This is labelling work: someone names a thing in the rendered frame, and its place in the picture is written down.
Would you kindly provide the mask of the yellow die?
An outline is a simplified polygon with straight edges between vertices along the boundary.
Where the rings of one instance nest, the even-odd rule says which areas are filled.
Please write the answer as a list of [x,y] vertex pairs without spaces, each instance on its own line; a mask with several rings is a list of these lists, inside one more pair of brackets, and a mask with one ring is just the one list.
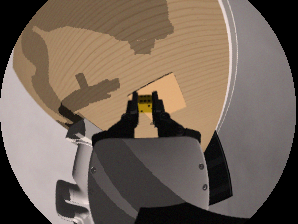
[[152,113],[152,95],[138,95],[139,113]]

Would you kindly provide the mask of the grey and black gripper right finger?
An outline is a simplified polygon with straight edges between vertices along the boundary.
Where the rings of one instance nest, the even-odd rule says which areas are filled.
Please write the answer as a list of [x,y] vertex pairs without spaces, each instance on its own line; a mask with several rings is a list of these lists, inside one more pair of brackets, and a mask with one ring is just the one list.
[[163,100],[158,98],[157,91],[152,92],[152,103],[152,119],[154,126],[157,128],[158,137],[190,136],[196,138],[201,145],[200,132],[184,128],[171,119],[170,114],[165,112]]

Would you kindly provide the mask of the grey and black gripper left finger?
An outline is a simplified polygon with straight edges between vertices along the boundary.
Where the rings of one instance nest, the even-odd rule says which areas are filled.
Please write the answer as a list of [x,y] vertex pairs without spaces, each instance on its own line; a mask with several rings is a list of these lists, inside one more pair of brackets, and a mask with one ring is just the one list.
[[106,138],[134,138],[137,125],[139,125],[138,92],[133,91],[132,101],[128,100],[126,113],[121,116],[121,120],[111,126],[107,131],[94,134],[91,138],[92,148],[97,141]]

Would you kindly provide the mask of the tan square mat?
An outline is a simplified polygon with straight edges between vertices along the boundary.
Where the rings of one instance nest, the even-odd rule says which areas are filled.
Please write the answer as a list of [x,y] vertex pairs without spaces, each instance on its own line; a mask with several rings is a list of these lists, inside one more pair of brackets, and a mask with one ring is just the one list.
[[136,90],[139,94],[151,94],[157,91],[158,98],[163,99],[165,112],[169,114],[186,107],[180,87],[173,72]]

